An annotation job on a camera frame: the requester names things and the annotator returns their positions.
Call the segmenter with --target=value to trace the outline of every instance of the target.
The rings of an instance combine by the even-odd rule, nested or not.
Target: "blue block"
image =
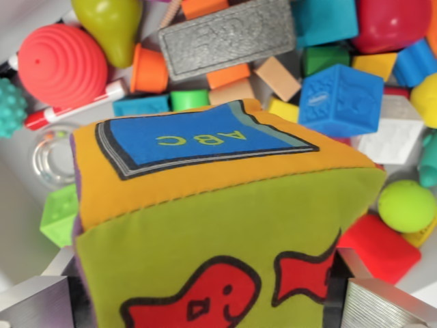
[[[317,46],[358,35],[355,0],[292,2],[298,48]]]
[[[146,114],[159,114],[170,111],[169,95],[121,99],[113,103],[114,115],[133,116]]]
[[[376,132],[383,93],[381,77],[334,65],[304,80],[299,124],[337,138]]]
[[[397,82],[403,87],[415,87],[437,72],[437,60],[425,39],[397,54],[393,69]]]

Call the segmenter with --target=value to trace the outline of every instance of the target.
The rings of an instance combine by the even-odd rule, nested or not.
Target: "textured sensory ball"
[[[0,138],[10,138],[27,117],[27,102],[21,90],[8,79],[0,79]]]
[[[390,228],[398,232],[418,232],[434,218],[436,201],[432,192],[417,182],[401,180],[384,189],[378,208]]]

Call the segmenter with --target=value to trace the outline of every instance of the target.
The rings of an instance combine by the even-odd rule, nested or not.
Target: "green plastic block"
[[[306,77],[336,64],[350,65],[349,52],[342,46],[315,46],[305,49],[303,66]]]
[[[50,193],[42,213],[40,231],[58,247],[71,245],[73,223],[78,211],[75,184]]]
[[[173,111],[186,111],[210,104],[208,90],[173,91],[170,92],[170,98]]]

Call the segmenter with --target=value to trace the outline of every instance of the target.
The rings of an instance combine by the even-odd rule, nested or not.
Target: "teal spiky ball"
[[[8,79],[0,79],[0,138],[10,138],[27,117],[22,92]]]

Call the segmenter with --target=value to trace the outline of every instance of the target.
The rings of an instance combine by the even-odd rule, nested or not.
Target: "tan block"
[[[289,101],[301,88],[300,83],[275,57],[270,57],[255,70],[282,101]]]
[[[239,80],[210,91],[211,105],[221,105],[229,101],[248,98],[255,98],[252,85],[248,79]]]

